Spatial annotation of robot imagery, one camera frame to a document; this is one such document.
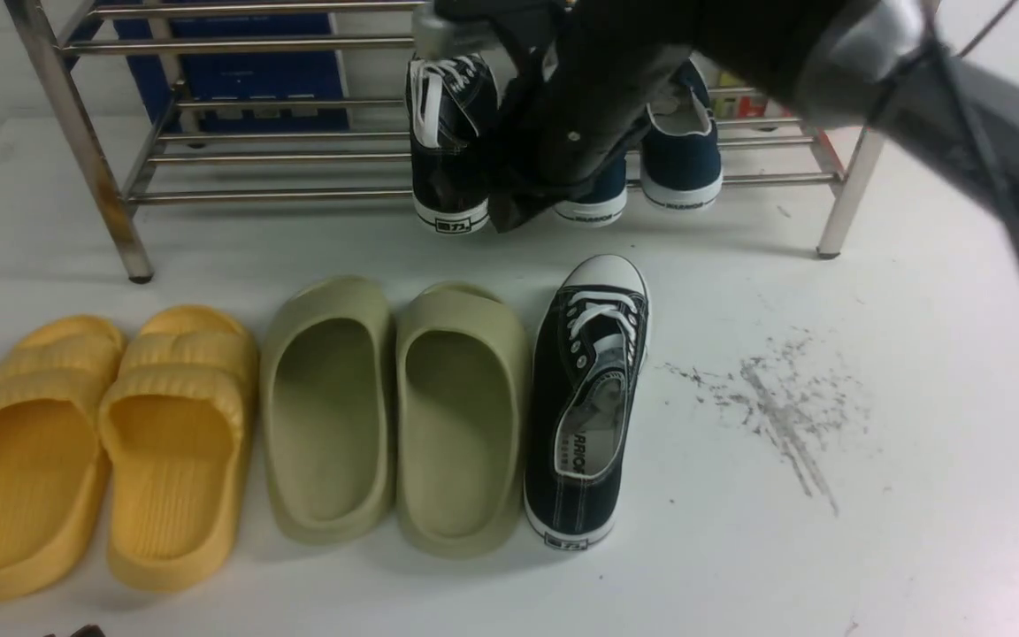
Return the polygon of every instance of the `yellow slide sandal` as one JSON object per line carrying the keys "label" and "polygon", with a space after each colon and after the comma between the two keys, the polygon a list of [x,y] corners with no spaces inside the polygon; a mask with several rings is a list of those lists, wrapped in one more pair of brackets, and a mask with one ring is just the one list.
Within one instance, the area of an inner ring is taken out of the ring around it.
{"label": "yellow slide sandal", "polygon": [[97,407],[122,352],[112,323],[71,316],[0,363],[0,600],[61,580],[89,547],[109,479]]}
{"label": "yellow slide sandal", "polygon": [[226,562],[256,393],[258,348],[222,312],[173,307],[132,339],[100,416],[113,467],[109,569],[117,580],[178,590]]}

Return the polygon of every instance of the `white floor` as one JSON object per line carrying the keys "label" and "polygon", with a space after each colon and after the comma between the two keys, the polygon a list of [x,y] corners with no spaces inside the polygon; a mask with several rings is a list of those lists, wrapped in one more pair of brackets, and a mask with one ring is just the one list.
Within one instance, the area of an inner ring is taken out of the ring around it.
{"label": "white floor", "polygon": [[[98,128],[122,172],[144,122]],[[772,157],[769,170],[808,168]],[[547,218],[472,238],[421,230],[405,205],[145,209],[158,274],[137,286],[56,124],[8,121],[0,356],[65,314],[108,315],[130,333],[178,303],[222,307],[260,336],[300,286],[342,273],[378,278],[396,306],[469,279],[533,327],[554,286],[599,253],[643,270],[655,324],[620,521],[590,552],[549,552],[525,521],[500,551],[466,562],[416,551],[393,520],[351,544],[297,545],[272,523],[258,448],[221,573],[177,595],[122,587],[104,562],[105,512],[67,580],[0,605],[0,636],[89,622],[116,637],[1019,636],[1019,278],[1002,231],[894,149],[844,255],[820,262],[828,205],[820,187],[733,192],[673,218],[634,194],[603,230]]]}

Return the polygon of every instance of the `blue storage box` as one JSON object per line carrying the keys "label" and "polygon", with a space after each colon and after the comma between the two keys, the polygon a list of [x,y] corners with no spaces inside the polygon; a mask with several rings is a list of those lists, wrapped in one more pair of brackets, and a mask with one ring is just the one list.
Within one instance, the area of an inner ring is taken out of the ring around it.
{"label": "blue storage box", "polygon": [[[193,0],[172,0],[190,3]],[[127,4],[128,0],[100,0]],[[147,20],[116,20],[121,40],[151,40]],[[296,16],[183,17],[169,20],[172,36],[182,37],[315,37],[332,34],[327,13]],[[334,51],[293,53],[185,54],[178,61],[196,100],[337,100],[344,96],[339,55]],[[152,121],[163,116],[170,96],[157,56],[128,57],[144,106]],[[202,111],[199,128],[207,132],[283,132],[346,130],[344,109],[253,109]]]}

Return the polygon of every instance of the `stainless steel shoe rack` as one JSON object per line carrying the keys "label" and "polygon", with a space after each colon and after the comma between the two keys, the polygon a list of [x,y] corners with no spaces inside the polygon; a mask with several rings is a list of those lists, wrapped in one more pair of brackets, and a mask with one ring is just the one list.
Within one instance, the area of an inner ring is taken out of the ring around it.
{"label": "stainless steel shoe rack", "polygon": [[[404,108],[396,97],[344,98],[344,100],[291,101],[195,101],[184,90],[181,65],[177,56],[202,53],[263,53],[272,51],[332,51],[355,49],[410,49],[410,34],[390,36],[330,36],[330,37],[255,37],[254,39],[174,39],[169,19],[195,16],[255,16],[293,15],[311,12],[410,11],[420,5],[416,0],[255,0],[211,1],[211,3],[166,4],[159,0],[144,3],[97,5],[97,0],[84,0],[59,34],[54,33],[45,15],[41,0],[4,0],[23,41],[34,70],[46,97],[53,106],[57,121],[69,142],[73,157],[81,166],[90,193],[108,226],[117,253],[124,262],[129,278],[138,283],[151,281],[153,270],[144,244],[139,237],[133,218],[143,205],[195,205],[195,203],[342,201],[342,199],[408,198],[409,189],[315,189],[223,192],[150,192],[149,185],[159,166],[186,164],[247,164],[247,163],[344,163],[408,161],[405,152],[215,152],[219,143],[278,144],[290,142],[367,142],[406,140],[406,130],[393,131],[333,131],[303,134],[210,134],[198,129],[199,111],[214,109],[357,109],[371,106]],[[97,41],[104,20],[149,20],[153,38],[141,41]],[[172,98],[165,116],[161,117],[144,148],[139,153],[124,185],[117,184],[106,161],[89,113],[82,104],[73,84],[72,68],[82,56],[159,56],[167,81],[172,85]],[[713,97],[751,96],[752,89],[712,89]],[[169,132],[170,124],[180,122],[180,132]],[[781,126],[796,134],[771,134],[759,138],[726,138],[723,151],[745,151],[789,146],[807,146],[820,169],[817,172],[785,174],[734,174],[725,177],[727,187],[825,184],[836,197],[832,215],[816,247],[820,258],[836,258],[841,253],[848,228],[870,180],[870,174],[880,156],[882,138],[864,130],[850,165],[839,158],[828,135],[798,120],[797,117],[752,117],[752,119],[720,120],[722,129]],[[167,153],[167,146],[197,146],[198,152]]]}

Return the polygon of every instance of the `sneaker insole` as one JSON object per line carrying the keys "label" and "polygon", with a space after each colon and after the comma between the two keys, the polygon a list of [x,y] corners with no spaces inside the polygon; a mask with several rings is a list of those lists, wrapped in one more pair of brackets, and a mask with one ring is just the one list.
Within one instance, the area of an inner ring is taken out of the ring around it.
{"label": "sneaker insole", "polygon": [[0,412],[0,568],[28,560],[62,531],[97,453],[76,408],[36,400]]}
{"label": "sneaker insole", "polygon": [[379,467],[379,391],[363,325],[332,319],[297,335],[270,397],[272,471],[294,520],[338,520],[365,502]]}
{"label": "sneaker insole", "polygon": [[432,332],[407,358],[400,469],[409,515],[426,532],[465,537],[497,515],[513,443],[513,396],[493,352]]}
{"label": "sneaker insole", "polygon": [[201,400],[133,395],[110,411],[126,453],[114,474],[112,543],[141,560],[202,546],[226,506],[230,425]]}
{"label": "sneaker insole", "polygon": [[605,379],[561,423],[557,468],[581,477],[602,472],[620,444],[624,426],[623,379]]}

